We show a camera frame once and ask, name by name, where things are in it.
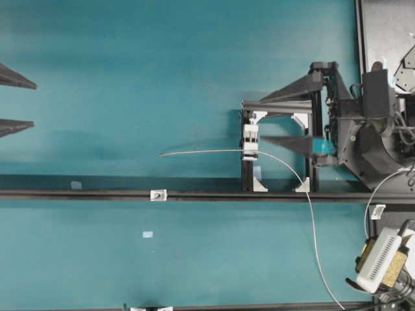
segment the teal backdrop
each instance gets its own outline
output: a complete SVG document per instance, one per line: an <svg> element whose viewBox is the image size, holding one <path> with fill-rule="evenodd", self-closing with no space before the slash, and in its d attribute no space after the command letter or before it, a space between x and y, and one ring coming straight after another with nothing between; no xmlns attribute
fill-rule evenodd
<svg viewBox="0 0 415 311"><path fill-rule="evenodd" d="M313 61L337 61L347 85L359 79L352 0L3 0L0 42L0 62L39 86L1 88L0 117L36 123L0 140L3 188L65 188L70 176L87 188L238 187L237 154L158 154L237 147L241 100ZM301 130L282 118L261 133ZM303 172L301 157L260 148ZM296 183L269 159L258 165L264 179ZM322 178L351 176L330 168ZM342 301L369 299L344 282L362 212L316 206L322 264ZM0 309L330 301L311 237L305 204L0 202Z"/></svg>

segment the black metal frame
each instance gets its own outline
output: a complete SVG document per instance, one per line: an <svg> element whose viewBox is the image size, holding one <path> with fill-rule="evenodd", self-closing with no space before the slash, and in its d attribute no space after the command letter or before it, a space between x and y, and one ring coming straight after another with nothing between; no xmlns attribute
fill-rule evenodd
<svg viewBox="0 0 415 311"><path fill-rule="evenodd" d="M361 1L356 0L357 14L357 30L359 37L359 55L361 63L361 71L365 71L365 54L364 54L364 36L362 33L362 15ZM258 102L249 103L254 109ZM287 114L288 111L281 109L271 111L275 113L273 117ZM309 129L305 131L305 135L323 136L322 126L322 103L319 92L312 94L311 107L306 105L298 106L302 111L310 110L313 112L309 115ZM247 111L241 113L242 126L247 123ZM242 161L241 163L241 181L243 191L241 192L213 192L213 191L178 191L168 190L168 202L183 201L208 201L208 202L233 202L233 201L249 201L249 202L306 202L307 198L304 193L297 192L253 192L252 185L253 166L251 161ZM319 180L318 169L313 166L312 161L306 159L306 176L310 177L311 200L322 203L367 203L371 195L370 192L318 192ZM100 200L100 201L149 201L149 190L0 190L0 200ZM379 193L373 199L373 203L390 204L389 209L401 209L402 205L415 204L415 196L411 194L399 193ZM357 308L367 305L367 302L343 302L346 308ZM83 311L120 311L123 308L105 308L105 309L81 309ZM267 305L230 305L230 306L177 306L175 311L236 311L236 310L338 310L335 303L283 303L283 304L267 304Z"/></svg>
<svg viewBox="0 0 415 311"><path fill-rule="evenodd" d="M355 0L356 10L356 26L357 26L357 38L359 48L359 69L362 76L363 73L368 72L368 55L366 50L366 34L364 29L364 14L363 14L363 1ZM383 202L386 204L386 208L383 211L381 220L370 220L368 217L368 229L370 236L377 236L383 227L399 227L407 218L413 218L415 215L415 209L413 203L396 203L396 202ZM373 299L375 303L379 303L380 300ZM395 310L391 306L385 306L384 308L376 308L375 311L393 311Z"/></svg>

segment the black cable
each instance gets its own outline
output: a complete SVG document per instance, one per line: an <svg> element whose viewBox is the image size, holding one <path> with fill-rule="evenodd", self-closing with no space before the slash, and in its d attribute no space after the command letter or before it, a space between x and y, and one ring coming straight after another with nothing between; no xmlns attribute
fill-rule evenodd
<svg viewBox="0 0 415 311"><path fill-rule="evenodd" d="M355 86L359 87L359 90L360 90L362 88L362 84L361 83L353 83L349 87L350 94L353 96L354 99L357 99L357 95L356 95L355 90L354 90Z"/></svg>
<svg viewBox="0 0 415 311"><path fill-rule="evenodd" d="M331 83L330 79L328 79L328 78L325 78L324 79L324 83L325 83L326 89L327 89L326 104L329 102L328 100L330 100L330 104L331 104L331 101L335 97L335 92L334 92L334 89L333 89L333 84Z"/></svg>
<svg viewBox="0 0 415 311"><path fill-rule="evenodd" d="M398 130L399 132L399 137L402 140L402 143L408 145L408 146L412 146L415 144L415 133L407 126L405 120L403 119L402 115L395 111L395 116L396 119L395 121L400 125L400 128L402 128L402 130ZM405 136L403 135L403 130L405 130L411 137L412 137L412 141L408 141Z"/></svg>
<svg viewBox="0 0 415 311"><path fill-rule="evenodd" d="M409 228L410 224L415 224L415 219L407 219L405 220L405 222L403 223L401 229L399 230L398 235L399 236L403 236L403 233L405 233L405 230L407 230Z"/></svg>
<svg viewBox="0 0 415 311"><path fill-rule="evenodd" d="M412 162L410 170L405 175L408 177L408 186L413 187L415 185L415 160Z"/></svg>
<svg viewBox="0 0 415 311"><path fill-rule="evenodd" d="M346 277L346 284L350 286L351 289L355 290L356 292L360 292L362 294L366 294L366 295L370 295L372 297L377 297L379 295L383 295L383 294L390 294L392 292L393 289L388 288L388 289L383 289L383 288L378 288L378 290L374 293L368 293L366 290L364 290L363 288L359 289L360 286L356 283L353 282L351 279L349 279L348 277Z"/></svg>
<svg viewBox="0 0 415 311"><path fill-rule="evenodd" d="M369 310L369 309L377 308L378 306L382 307L382 306L391 305L392 303L394 303L394 304L402 303L405 300L407 300L406 297L399 298L399 299L396 299L396 300L391 300L391 301L388 301L387 303L372 303L372 304L370 304L368 306L360 306L358 308L344 309L343 311L363 311L363 310Z"/></svg>

